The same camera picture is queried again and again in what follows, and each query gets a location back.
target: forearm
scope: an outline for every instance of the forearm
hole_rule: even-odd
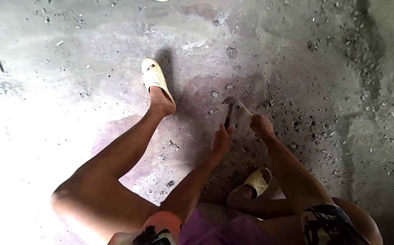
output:
[[[161,204],[160,210],[176,214],[183,222],[188,220],[195,209],[201,192],[222,156],[213,155],[203,164],[194,168]]]
[[[320,182],[277,139],[274,133],[262,137],[271,158],[277,185],[291,201],[296,214],[321,203],[333,203]]]

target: hammer head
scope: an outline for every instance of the hammer head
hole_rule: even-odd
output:
[[[235,96],[229,96],[223,100],[222,104],[237,105],[238,100],[235,98]]]

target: foot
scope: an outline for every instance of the foot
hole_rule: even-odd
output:
[[[176,106],[171,102],[167,93],[160,87],[151,86],[150,92],[150,108],[162,113],[164,116],[171,115],[176,112]]]
[[[262,173],[262,177],[264,178],[265,182],[269,184],[271,180],[271,174],[266,170],[260,170],[260,172]],[[239,208],[244,198],[256,198],[257,195],[258,194],[256,193],[256,190],[252,186],[245,184],[241,186],[241,188],[239,188],[239,190],[236,192],[231,193],[227,197],[226,203],[227,206],[231,208]]]

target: hand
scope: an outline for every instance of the hand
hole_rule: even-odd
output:
[[[224,124],[220,124],[220,129],[215,132],[212,137],[211,149],[213,156],[224,157],[230,148],[230,141],[232,140],[233,125],[229,125],[226,129]]]
[[[261,138],[274,134],[273,124],[270,119],[264,115],[254,114],[251,118],[250,128]]]

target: knee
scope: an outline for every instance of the knee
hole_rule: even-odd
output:
[[[383,244],[379,228],[369,214],[345,199],[332,198],[332,200],[348,215],[356,230],[372,245]]]
[[[72,175],[68,180],[60,184],[50,197],[52,209],[59,215],[63,210],[69,209],[71,203],[83,193],[83,178]]]

